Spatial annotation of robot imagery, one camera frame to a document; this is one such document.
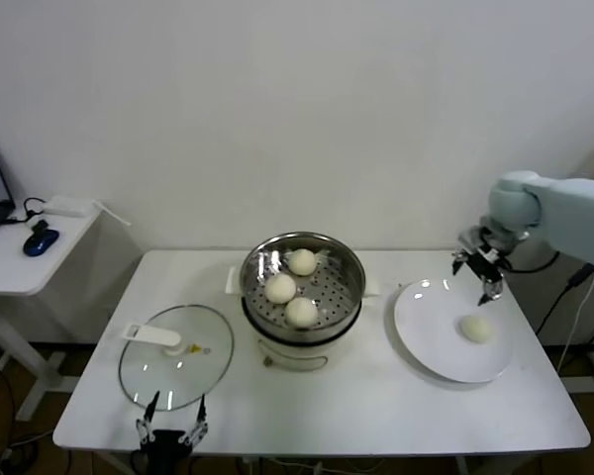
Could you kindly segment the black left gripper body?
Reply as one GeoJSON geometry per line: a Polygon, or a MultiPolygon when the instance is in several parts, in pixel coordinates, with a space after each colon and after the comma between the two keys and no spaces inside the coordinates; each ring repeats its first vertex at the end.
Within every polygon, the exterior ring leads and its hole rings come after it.
{"type": "Polygon", "coordinates": [[[191,453],[191,446],[180,441],[183,430],[155,430],[154,441],[141,442],[141,453],[147,457],[148,475],[168,475],[191,453]]]}

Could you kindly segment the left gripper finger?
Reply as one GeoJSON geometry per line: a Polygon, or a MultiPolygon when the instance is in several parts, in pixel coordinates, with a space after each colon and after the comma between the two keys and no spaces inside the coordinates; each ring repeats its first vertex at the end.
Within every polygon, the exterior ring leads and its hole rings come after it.
{"type": "Polygon", "coordinates": [[[178,442],[181,444],[198,444],[208,433],[206,417],[205,395],[202,395],[194,425],[178,439],[178,442]]]}
{"type": "Polygon", "coordinates": [[[151,421],[159,399],[159,392],[156,391],[152,400],[147,405],[144,415],[136,420],[136,429],[139,435],[140,443],[155,442],[155,435],[151,428],[151,421]]]}

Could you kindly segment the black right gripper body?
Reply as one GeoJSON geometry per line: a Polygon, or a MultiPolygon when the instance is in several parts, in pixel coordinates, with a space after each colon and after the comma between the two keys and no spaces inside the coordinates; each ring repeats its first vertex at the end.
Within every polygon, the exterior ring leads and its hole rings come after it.
{"type": "Polygon", "coordinates": [[[512,269],[508,256],[518,246],[518,239],[503,228],[477,225],[458,235],[459,249],[465,248],[470,257],[467,266],[478,277],[484,271],[512,269]]]}

